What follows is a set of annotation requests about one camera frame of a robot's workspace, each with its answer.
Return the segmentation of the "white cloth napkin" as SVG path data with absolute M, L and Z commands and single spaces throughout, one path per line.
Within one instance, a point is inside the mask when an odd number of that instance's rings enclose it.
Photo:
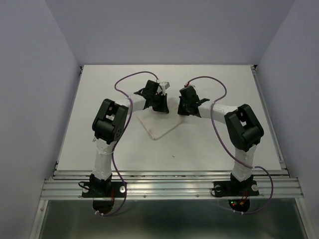
M 183 123 L 185 116 L 180 116 L 177 113 L 178 105 L 179 101 L 176 98 L 168 98 L 168 114 L 155 112 L 150 108 L 137 111 L 137 118 L 140 120 L 151 139 L 158 140 Z

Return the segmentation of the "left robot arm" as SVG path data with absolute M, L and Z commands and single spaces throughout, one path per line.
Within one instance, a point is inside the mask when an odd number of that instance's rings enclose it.
M 149 107 L 155 112 L 169 113 L 167 93 L 169 82 L 148 80 L 146 86 L 125 99 L 105 99 L 92 124 L 96 139 L 96 158 L 89 178 L 88 190 L 100 197 L 108 196 L 112 188 L 112 154 L 114 146 L 124 134 L 133 112 Z

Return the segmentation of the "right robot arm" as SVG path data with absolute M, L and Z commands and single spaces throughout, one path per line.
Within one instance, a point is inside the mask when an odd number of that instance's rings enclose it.
M 264 136 L 264 130 L 251 107 L 243 104 L 239 107 L 218 104 L 212 100 L 200 99 L 192 86 L 179 90 L 179 106 L 177 113 L 181 116 L 196 116 L 211 119 L 226 125 L 235 154 L 235 160 L 228 181 L 213 182 L 211 194 L 214 197 L 258 196 L 257 182 L 253 179 L 253 159 L 257 145 Z

